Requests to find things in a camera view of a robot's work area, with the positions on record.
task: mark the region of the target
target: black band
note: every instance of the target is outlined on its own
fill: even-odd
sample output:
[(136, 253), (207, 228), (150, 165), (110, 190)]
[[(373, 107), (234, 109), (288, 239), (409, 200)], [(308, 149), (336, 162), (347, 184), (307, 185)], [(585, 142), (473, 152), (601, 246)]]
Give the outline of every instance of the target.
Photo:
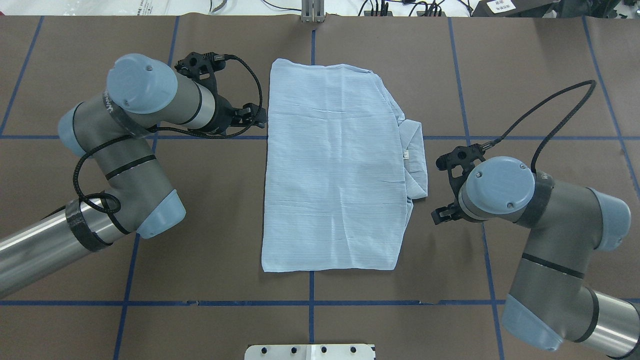
[[(100, 198), (100, 202), (102, 203), (102, 207), (103, 208), (105, 208), (105, 209), (109, 208), (109, 203), (105, 201), (105, 198), (101, 197)], [(107, 213), (107, 216), (109, 217), (109, 220), (111, 220), (113, 225), (116, 227), (116, 229), (118, 229), (121, 233), (123, 233), (125, 235), (131, 234), (131, 232), (127, 231), (127, 229), (125, 229), (124, 226), (122, 226), (122, 224), (118, 221), (118, 219), (116, 219), (115, 214)]]
[(533, 197), (516, 224), (532, 229), (538, 223), (547, 208), (547, 204), (549, 204), (551, 191), (554, 189), (555, 184), (556, 182), (551, 175), (542, 171), (536, 173), (536, 188), (533, 191)]
[[(631, 304), (631, 306), (633, 306), (634, 309), (636, 309), (636, 313), (638, 314), (638, 318), (640, 318), (640, 306), (638, 306), (637, 304)], [(613, 356), (608, 356), (607, 355), (607, 357), (610, 357), (611, 359), (615, 359), (615, 360), (626, 359), (629, 356), (633, 355), (638, 350), (638, 347), (640, 347), (640, 336), (638, 337), (638, 340), (636, 340), (636, 345), (634, 346), (634, 348), (631, 349), (631, 351), (627, 355), (624, 355), (624, 356), (621, 356), (621, 357), (613, 357)]]
[(130, 168), (137, 167), (140, 164), (144, 164), (144, 163), (146, 163), (148, 161), (155, 160), (155, 159), (156, 159), (155, 155), (145, 156), (143, 158), (134, 160), (134, 161), (132, 161), (132, 162), (130, 162), (128, 164), (122, 165), (121, 167), (115, 169), (114, 171), (109, 172), (104, 177), (106, 177), (107, 180), (110, 180), (112, 177), (114, 177), (114, 176), (116, 176), (118, 174), (121, 174), (121, 173), (129, 170)]
[(120, 125), (123, 129), (127, 131), (131, 137), (135, 139), (142, 139), (146, 136), (151, 135), (144, 127), (140, 126), (137, 122), (133, 121), (127, 113), (119, 107), (115, 102), (111, 100), (109, 97), (109, 92), (105, 90), (102, 93), (102, 103), (104, 107), (107, 109), (107, 112), (118, 125)]
[(202, 107), (202, 90), (200, 90), (200, 87), (198, 86), (198, 84), (194, 83), (194, 85), (198, 89), (198, 108), (196, 109), (196, 112), (193, 113), (193, 116), (189, 118), (189, 120), (185, 122), (181, 122), (180, 124), (176, 124), (176, 125), (184, 125), (190, 122), (191, 120), (195, 119), (196, 116), (198, 116), (198, 113), (200, 113), (200, 108)]
[(591, 294), (591, 300), (593, 301), (593, 314), (591, 314), (591, 323), (589, 324), (587, 331), (585, 331), (584, 335), (582, 335), (578, 340), (574, 340), (574, 343), (582, 343), (584, 340), (587, 340), (591, 336), (591, 334), (593, 334), (593, 331), (596, 329), (596, 325), (598, 325), (598, 317), (600, 316), (600, 303), (598, 302), (596, 293), (589, 288), (586, 289), (589, 290), (589, 293)]
[(552, 263), (551, 261), (540, 259), (540, 258), (538, 258), (536, 256), (527, 254), (526, 252), (522, 253), (522, 258), (526, 259), (526, 260), (529, 260), (529, 261), (532, 261), (533, 263), (545, 266), (547, 268), (551, 268), (551, 269), (553, 269), (555, 271), (559, 271), (559, 272), (562, 272), (564, 274), (571, 275), (573, 277), (577, 277), (578, 279), (584, 279), (584, 274), (579, 272), (579, 271), (575, 271), (575, 270), (569, 269), (569, 268), (567, 268), (565, 266), (558, 265), (556, 263)]
[(80, 211), (80, 202), (74, 200), (67, 205), (65, 210), (67, 216), (67, 224), (76, 239), (82, 246), (91, 252), (98, 252), (111, 244), (106, 243), (100, 237), (89, 229), (86, 220)]

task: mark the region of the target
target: white label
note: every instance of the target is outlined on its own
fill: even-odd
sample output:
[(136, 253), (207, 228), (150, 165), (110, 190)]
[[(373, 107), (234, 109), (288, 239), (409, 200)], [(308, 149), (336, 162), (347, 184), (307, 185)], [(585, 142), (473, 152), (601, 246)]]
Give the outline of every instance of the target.
[(511, 0), (494, 0), (487, 1), (487, 6), (489, 9), (493, 11), (493, 13), (503, 13), (508, 12), (509, 10), (514, 10), (516, 6), (511, 2)]

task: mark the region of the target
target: silver metal tube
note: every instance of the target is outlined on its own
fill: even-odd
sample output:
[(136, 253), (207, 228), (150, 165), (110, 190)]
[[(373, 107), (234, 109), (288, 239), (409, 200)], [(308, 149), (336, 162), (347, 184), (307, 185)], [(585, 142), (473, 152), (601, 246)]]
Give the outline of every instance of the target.
[(0, 240), (0, 299), (89, 253), (64, 210)]
[(627, 355), (638, 342), (640, 318), (633, 305), (595, 291), (600, 313), (593, 333), (583, 344), (611, 357)]

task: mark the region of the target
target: brown tile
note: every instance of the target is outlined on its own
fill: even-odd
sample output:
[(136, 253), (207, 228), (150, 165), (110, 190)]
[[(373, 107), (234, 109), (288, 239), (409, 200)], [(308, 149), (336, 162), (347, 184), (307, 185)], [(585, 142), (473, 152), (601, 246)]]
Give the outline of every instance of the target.
[(396, 269), (316, 272), (316, 300), (488, 299), (484, 246), (479, 224), (448, 222), (436, 227), (431, 212), (453, 201), (445, 172), (433, 165), (454, 141), (426, 141), (429, 197), (415, 201)]
[[(504, 306), (498, 307), (500, 318)], [(511, 335), (503, 326), (500, 327), (502, 334), (502, 346), (504, 348), (505, 359), (518, 360), (560, 360), (560, 359), (583, 359), (583, 360), (602, 360), (606, 358), (603, 354), (588, 348), (584, 345), (565, 340), (560, 348), (555, 352), (540, 350), (524, 341)]]
[[(471, 135), (501, 135), (538, 102), (597, 75), (580, 18), (453, 19)], [(563, 94), (512, 135), (546, 135), (579, 102), (586, 87)], [(615, 136), (602, 89), (561, 135)]]
[(339, 17), (316, 31), (316, 64), (375, 72), (425, 135), (464, 135), (445, 18)]
[(306, 306), (130, 307), (120, 359), (244, 359), (248, 345), (308, 343)]
[[(539, 142), (509, 141), (500, 143), (488, 156), (507, 155), (530, 163)], [(640, 277), (636, 269), (640, 260), (640, 202), (617, 140), (552, 140), (540, 156), (537, 168), (556, 180), (594, 188), (623, 199), (631, 209), (632, 225), (622, 245), (612, 252), (595, 252), (585, 283), (615, 297), (637, 298)], [(503, 220), (486, 222), (486, 234), (495, 296), (504, 299), (511, 287), (528, 232)]]
[(0, 306), (3, 359), (112, 359), (120, 306)]
[[(312, 30), (313, 27), (301, 23), (297, 15), (221, 16), (212, 21), (207, 15), (188, 14), (180, 17), (173, 59), (174, 62), (183, 59), (192, 51), (238, 55), (258, 77), (263, 106), (267, 108), (271, 64), (277, 58), (310, 64)], [(248, 102), (258, 103), (255, 82), (237, 61), (228, 61), (225, 69), (216, 73), (216, 80), (220, 95), (231, 105), (240, 107)], [(230, 128), (228, 133), (237, 130)], [(266, 133), (265, 129), (253, 127), (245, 135)]]
[(308, 299), (308, 273), (260, 266), (265, 140), (163, 139), (157, 157), (187, 215), (141, 240), (132, 299)]
[(3, 54), (3, 66), (0, 67), (0, 115), (4, 116), (6, 107), (18, 80), (29, 45), (38, 26), (39, 17), (0, 17), (0, 49)]
[(498, 359), (491, 306), (316, 306), (314, 324), (317, 344), (375, 344), (378, 359)]
[[(0, 236), (38, 222), (75, 199), (71, 175), (77, 158), (59, 140), (0, 140)], [(108, 187), (94, 161), (81, 173), (85, 193)], [(12, 300), (122, 300), (133, 235), (90, 254), (7, 297)]]
[(173, 23), (161, 16), (46, 17), (4, 134), (57, 134), (60, 117), (102, 91), (122, 55), (167, 61)]
[(633, 19), (606, 21), (587, 18), (593, 52), (607, 87), (611, 106), (623, 136), (639, 136), (640, 44), (631, 34), (640, 33), (640, 22)]

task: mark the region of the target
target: white mounting plate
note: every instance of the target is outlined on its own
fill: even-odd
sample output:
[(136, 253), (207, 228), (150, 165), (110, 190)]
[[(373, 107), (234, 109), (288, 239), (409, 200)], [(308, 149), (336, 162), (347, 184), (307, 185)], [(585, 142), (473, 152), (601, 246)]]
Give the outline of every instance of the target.
[(376, 360), (375, 348), (368, 344), (252, 345), (244, 360)]

